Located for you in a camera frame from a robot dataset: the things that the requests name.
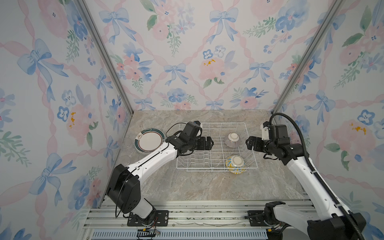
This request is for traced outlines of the purple striped bowl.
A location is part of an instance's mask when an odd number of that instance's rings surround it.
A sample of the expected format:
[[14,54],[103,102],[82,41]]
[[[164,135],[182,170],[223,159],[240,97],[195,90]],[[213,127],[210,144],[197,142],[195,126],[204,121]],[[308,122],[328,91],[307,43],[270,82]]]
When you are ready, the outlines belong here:
[[225,139],[225,145],[229,148],[238,148],[240,143],[240,136],[237,133],[229,133]]

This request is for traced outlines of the blue yellow patterned bowl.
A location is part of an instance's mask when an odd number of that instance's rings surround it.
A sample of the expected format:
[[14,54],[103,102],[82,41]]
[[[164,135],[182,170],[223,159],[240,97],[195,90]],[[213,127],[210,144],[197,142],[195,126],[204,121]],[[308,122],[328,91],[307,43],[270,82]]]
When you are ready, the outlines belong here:
[[226,159],[226,168],[229,172],[239,175],[246,171],[245,162],[241,156],[232,155]]

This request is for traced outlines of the white plate dark underside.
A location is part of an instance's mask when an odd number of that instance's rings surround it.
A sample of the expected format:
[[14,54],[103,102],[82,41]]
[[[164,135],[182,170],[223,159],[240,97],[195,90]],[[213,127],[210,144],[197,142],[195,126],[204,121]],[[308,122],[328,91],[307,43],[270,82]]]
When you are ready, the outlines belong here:
[[165,134],[156,128],[142,130],[135,137],[134,147],[138,153],[150,153],[165,141]]

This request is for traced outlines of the clear faceted glass back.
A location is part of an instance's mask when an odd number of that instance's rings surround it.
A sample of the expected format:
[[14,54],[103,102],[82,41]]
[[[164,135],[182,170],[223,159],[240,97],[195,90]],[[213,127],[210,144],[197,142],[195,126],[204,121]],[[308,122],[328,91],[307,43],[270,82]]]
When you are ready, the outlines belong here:
[[123,151],[130,150],[133,147],[133,142],[130,138],[123,138],[119,141],[119,148]]

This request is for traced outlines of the clear faceted glass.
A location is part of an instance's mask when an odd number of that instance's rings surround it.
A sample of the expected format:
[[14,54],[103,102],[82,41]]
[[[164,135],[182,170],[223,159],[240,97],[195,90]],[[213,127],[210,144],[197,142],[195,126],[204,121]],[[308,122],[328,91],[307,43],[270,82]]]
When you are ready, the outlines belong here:
[[117,159],[117,165],[123,165],[124,167],[128,166],[131,164],[131,157],[124,155],[124,156],[119,156]]
[[119,141],[119,148],[123,151],[130,150],[133,147],[133,142],[130,138],[123,138]]

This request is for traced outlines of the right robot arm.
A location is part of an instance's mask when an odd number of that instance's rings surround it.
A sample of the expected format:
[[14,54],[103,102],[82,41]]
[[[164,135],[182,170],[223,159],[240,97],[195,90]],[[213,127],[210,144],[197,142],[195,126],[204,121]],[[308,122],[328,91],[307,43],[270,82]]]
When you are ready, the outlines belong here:
[[248,215],[250,221],[263,220],[271,226],[271,234],[280,235],[287,227],[306,234],[311,240],[362,240],[367,224],[360,213],[353,213],[343,204],[305,156],[304,146],[291,144],[285,125],[261,124],[262,137],[249,137],[249,150],[272,156],[281,161],[299,180],[316,213],[302,213],[287,203],[267,203],[262,214]]

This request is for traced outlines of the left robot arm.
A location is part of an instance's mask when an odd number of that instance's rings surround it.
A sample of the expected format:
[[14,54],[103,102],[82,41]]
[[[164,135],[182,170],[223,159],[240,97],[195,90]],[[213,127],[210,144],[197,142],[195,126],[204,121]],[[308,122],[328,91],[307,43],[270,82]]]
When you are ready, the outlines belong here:
[[203,136],[199,121],[188,122],[183,130],[166,137],[165,142],[146,157],[128,166],[117,165],[106,195],[115,203],[116,211],[132,214],[140,224],[151,226],[156,222],[156,208],[142,197],[141,184],[166,163],[194,151],[210,151],[213,146],[212,138]]

